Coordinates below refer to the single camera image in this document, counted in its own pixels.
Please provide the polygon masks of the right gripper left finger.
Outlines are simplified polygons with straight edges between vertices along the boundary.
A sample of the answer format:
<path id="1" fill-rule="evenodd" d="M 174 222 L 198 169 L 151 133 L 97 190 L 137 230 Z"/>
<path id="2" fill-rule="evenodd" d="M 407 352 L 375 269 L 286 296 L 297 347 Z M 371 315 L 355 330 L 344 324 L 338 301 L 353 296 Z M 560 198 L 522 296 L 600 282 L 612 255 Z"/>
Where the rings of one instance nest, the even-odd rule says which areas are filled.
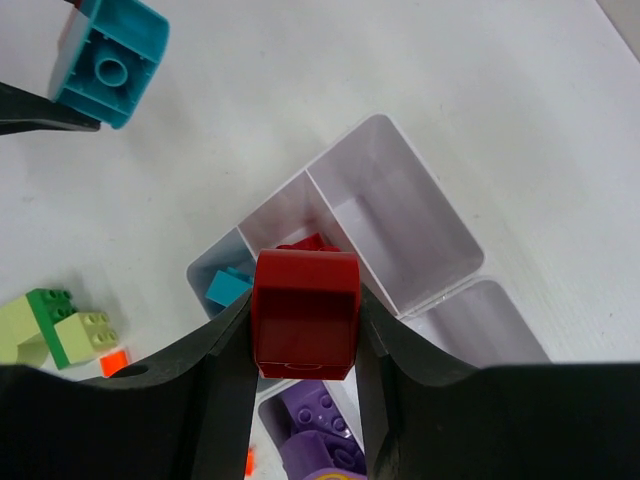
<path id="1" fill-rule="evenodd" d="M 5 479 L 240 479 L 258 371 L 251 298 L 109 378 L 1 370 Z"/>

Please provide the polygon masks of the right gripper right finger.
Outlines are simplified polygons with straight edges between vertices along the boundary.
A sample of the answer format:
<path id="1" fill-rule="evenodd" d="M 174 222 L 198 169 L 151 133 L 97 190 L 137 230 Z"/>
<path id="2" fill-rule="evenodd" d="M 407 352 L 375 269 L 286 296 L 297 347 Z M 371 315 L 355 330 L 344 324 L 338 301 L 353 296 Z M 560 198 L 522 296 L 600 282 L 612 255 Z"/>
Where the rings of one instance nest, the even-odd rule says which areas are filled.
<path id="1" fill-rule="evenodd" d="M 371 479 L 635 479 L 635 363 L 476 368 L 361 295 L 356 379 Z"/>

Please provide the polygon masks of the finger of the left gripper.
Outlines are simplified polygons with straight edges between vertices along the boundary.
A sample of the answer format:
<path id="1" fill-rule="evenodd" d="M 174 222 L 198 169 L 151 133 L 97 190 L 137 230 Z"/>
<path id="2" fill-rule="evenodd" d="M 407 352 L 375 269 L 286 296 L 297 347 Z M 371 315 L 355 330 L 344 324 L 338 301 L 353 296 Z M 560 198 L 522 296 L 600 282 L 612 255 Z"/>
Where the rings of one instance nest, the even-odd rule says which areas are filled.
<path id="1" fill-rule="evenodd" d="M 96 132 L 100 121 L 17 87 L 0 85 L 0 134 L 38 130 Z"/>

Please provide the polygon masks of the purple lego plate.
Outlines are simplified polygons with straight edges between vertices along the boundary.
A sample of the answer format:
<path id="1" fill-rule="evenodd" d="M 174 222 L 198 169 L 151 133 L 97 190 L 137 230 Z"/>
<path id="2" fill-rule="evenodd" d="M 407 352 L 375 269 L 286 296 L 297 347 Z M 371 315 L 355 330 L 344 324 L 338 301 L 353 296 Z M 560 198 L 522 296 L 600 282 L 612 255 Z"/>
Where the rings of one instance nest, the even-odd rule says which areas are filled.
<path id="1" fill-rule="evenodd" d="M 351 438 L 357 443 L 323 382 L 300 381 L 281 392 L 277 399 L 284 408 L 286 425 L 286 434 L 279 442 L 278 450 L 290 437 L 308 430 Z"/>

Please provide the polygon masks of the teal rounded lego brick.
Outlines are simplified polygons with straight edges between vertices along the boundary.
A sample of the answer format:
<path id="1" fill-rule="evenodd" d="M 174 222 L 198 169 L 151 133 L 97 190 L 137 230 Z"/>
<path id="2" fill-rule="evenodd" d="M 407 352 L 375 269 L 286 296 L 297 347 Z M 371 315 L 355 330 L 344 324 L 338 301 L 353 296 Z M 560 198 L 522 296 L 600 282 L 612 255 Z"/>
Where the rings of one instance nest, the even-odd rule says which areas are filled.
<path id="1" fill-rule="evenodd" d="M 120 129 L 162 61 L 169 22 L 138 0 L 85 0 L 72 5 L 48 97 Z"/>

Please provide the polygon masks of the teal square lego brick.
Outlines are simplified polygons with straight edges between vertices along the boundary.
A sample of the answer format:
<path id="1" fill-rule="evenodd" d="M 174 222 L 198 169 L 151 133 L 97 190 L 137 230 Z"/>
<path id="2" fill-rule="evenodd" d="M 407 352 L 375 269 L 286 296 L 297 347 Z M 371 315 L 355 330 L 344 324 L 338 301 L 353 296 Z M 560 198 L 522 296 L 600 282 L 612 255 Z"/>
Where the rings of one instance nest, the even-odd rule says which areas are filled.
<path id="1" fill-rule="evenodd" d="M 204 305 L 213 318 L 232 305 L 246 291 L 251 290 L 254 277 L 246 272 L 227 266 L 215 269 L 205 289 Z"/>

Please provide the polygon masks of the red rounded lego brick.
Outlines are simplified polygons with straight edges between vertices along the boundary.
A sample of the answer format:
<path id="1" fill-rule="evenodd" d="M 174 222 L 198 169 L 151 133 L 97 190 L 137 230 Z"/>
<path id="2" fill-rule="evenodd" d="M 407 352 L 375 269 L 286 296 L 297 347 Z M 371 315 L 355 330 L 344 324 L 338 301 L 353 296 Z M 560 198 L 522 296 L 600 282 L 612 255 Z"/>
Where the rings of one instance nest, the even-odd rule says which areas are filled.
<path id="1" fill-rule="evenodd" d="M 268 379 L 345 379 L 354 366 L 361 281 L 355 254 L 266 249 L 251 295 L 254 361 Z"/>

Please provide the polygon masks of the red small lego brick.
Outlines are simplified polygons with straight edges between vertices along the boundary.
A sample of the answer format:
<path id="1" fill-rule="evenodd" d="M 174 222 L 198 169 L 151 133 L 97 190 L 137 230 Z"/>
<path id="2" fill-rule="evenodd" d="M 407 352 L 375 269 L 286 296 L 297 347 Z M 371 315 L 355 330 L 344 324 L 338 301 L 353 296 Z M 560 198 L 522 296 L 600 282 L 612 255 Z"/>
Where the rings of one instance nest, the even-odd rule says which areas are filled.
<path id="1" fill-rule="evenodd" d="M 300 250 L 300 251 L 322 251 L 322 252 L 340 252 L 340 248 L 327 243 L 320 233 L 314 233 L 302 240 L 291 244 L 281 244 L 277 249 L 282 250 Z"/>

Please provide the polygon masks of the purple curved lego brick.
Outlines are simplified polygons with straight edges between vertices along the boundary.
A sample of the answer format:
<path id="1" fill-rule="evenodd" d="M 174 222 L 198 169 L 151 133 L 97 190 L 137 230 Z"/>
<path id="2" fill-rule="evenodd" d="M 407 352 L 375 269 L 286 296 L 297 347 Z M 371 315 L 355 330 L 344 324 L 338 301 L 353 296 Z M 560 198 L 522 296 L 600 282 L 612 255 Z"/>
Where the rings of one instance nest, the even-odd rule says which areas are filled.
<path id="1" fill-rule="evenodd" d="M 291 480 L 367 478 L 364 454 L 351 438 L 303 431 L 286 440 L 279 453 Z"/>

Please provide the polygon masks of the small orange stud centre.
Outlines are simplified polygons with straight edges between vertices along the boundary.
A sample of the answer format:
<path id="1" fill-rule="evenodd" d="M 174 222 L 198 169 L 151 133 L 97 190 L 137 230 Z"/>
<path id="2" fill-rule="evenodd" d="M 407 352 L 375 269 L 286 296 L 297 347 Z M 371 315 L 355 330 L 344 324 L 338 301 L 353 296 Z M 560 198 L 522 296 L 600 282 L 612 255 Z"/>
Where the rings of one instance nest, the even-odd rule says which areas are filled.
<path id="1" fill-rule="evenodd" d="M 250 447 L 247 452 L 245 476 L 251 477 L 254 473 L 254 469 L 255 469 L 255 452 L 254 452 L 254 448 Z"/>

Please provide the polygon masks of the small orange stud by cluster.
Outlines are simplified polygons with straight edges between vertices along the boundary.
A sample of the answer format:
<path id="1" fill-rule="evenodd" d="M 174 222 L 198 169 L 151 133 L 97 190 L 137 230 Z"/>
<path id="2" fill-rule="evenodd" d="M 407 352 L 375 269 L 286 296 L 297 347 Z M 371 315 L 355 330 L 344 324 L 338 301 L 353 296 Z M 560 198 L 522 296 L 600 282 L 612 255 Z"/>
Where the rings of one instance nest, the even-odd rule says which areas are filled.
<path id="1" fill-rule="evenodd" d="M 130 365 L 129 355 L 126 349 L 121 349 L 102 356 L 99 359 L 102 375 L 110 378 L 120 370 Z"/>

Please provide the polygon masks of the right white divided container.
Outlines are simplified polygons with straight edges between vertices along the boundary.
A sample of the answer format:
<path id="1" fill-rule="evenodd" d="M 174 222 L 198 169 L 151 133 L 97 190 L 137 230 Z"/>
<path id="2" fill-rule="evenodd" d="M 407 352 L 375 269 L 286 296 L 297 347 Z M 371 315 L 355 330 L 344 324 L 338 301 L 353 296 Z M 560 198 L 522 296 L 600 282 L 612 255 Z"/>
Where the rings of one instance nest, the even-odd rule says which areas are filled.
<path id="1" fill-rule="evenodd" d="M 504 289 L 478 278 L 394 319 L 365 291 L 355 367 L 321 381 L 362 449 L 369 479 L 512 478 L 517 453 L 489 378 L 548 356 Z M 256 421 L 282 463 L 284 408 L 262 394 Z"/>

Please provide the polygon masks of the white divided container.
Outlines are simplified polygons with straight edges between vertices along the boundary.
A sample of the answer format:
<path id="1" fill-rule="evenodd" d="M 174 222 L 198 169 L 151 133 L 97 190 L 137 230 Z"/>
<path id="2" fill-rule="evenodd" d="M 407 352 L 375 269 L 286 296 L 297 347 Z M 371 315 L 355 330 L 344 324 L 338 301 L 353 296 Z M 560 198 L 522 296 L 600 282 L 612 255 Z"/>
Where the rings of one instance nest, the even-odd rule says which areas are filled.
<path id="1" fill-rule="evenodd" d="M 397 125 L 374 114 L 195 259 L 187 281 L 215 316 L 205 293 L 217 271 L 252 275 L 261 250 L 315 233 L 358 255 L 362 281 L 397 317 L 454 289 L 485 259 Z"/>
<path id="2" fill-rule="evenodd" d="M 504 289 L 478 278 L 394 319 L 365 291 L 355 367 L 321 381 L 362 449 L 369 479 L 512 478 L 517 453 L 489 378 L 548 356 Z M 262 394 L 256 421 L 282 463 L 284 408 Z"/>

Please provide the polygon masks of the green and lime lego cluster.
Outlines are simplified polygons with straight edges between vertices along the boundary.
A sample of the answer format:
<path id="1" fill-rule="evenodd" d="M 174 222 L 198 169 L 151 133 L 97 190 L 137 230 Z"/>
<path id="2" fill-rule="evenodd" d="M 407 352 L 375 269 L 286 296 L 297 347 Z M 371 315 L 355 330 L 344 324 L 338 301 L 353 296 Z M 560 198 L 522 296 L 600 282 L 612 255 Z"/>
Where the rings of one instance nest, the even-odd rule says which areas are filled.
<path id="1" fill-rule="evenodd" d="M 67 290 L 34 289 L 1 306 L 1 363 L 66 369 L 115 348 L 106 313 L 80 311 Z"/>

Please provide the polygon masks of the left white divided container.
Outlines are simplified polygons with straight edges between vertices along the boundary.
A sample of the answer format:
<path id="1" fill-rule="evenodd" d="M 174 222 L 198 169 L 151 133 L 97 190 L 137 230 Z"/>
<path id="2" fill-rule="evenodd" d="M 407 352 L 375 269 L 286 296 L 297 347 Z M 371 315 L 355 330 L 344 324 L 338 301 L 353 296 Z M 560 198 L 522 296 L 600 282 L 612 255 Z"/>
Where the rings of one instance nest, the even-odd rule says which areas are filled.
<path id="1" fill-rule="evenodd" d="M 358 255 L 362 281 L 397 317 L 454 289 L 485 259 L 397 125 L 374 114 L 195 259 L 187 281 L 215 316 L 205 293 L 217 271 L 252 275 L 261 250 L 315 233 Z"/>

